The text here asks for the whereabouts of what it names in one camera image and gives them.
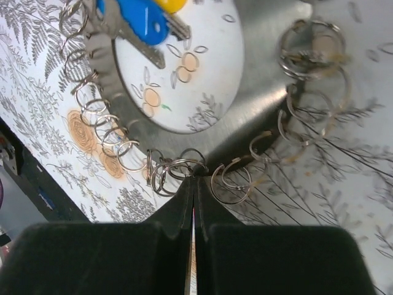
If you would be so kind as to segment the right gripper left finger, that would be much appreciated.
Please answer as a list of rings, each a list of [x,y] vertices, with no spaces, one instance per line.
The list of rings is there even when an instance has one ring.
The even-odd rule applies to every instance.
[[[188,294],[195,178],[139,223],[27,228],[1,267],[2,294]]]

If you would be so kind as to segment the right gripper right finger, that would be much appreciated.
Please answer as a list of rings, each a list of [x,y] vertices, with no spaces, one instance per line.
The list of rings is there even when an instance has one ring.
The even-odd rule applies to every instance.
[[[248,226],[193,179],[198,294],[375,294],[351,235],[330,226]]]

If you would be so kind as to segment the metal disc keyring holder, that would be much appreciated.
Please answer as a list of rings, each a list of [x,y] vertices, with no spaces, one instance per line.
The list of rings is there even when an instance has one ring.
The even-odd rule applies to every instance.
[[[200,175],[244,198],[268,168],[295,162],[324,139],[346,107],[305,84],[343,73],[346,41],[314,16],[313,1],[187,1],[164,11],[159,45],[108,36],[96,1],[66,1],[59,29],[84,46],[64,58],[72,94],[102,153],[128,173],[143,173],[160,196],[170,179]]]

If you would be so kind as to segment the blue key fob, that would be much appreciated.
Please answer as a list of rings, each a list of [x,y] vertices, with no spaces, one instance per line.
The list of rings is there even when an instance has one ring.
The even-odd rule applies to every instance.
[[[135,44],[161,44],[169,33],[165,13],[154,1],[96,1],[99,27],[111,38]]]

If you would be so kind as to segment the yellow key fob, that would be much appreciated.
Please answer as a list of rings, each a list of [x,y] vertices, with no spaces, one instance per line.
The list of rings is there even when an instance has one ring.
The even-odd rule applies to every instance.
[[[187,0],[154,0],[154,2],[169,14],[180,11],[186,4]]]

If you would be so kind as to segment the floral table mat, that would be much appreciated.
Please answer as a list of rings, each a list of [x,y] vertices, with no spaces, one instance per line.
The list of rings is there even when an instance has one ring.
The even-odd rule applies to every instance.
[[[46,217],[142,221],[165,198],[141,175],[102,164],[56,53],[61,1],[1,2],[1,119],[54,185],[36,209]],[[344,30],[351,105],[329,137],[291,166],[273,167],[230,211],[251,224],[340,226],[357,240],[378,294],[392,293],[392,2],[327,1],[317,9]]]

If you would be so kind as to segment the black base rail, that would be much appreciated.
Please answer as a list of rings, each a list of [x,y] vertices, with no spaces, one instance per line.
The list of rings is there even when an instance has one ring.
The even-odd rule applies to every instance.
[[[1,121],[1,139],[10,143],[16,167],[6,164],[6,172],[48,221],[89,222],[47,170],[34,158],[18,136]]]

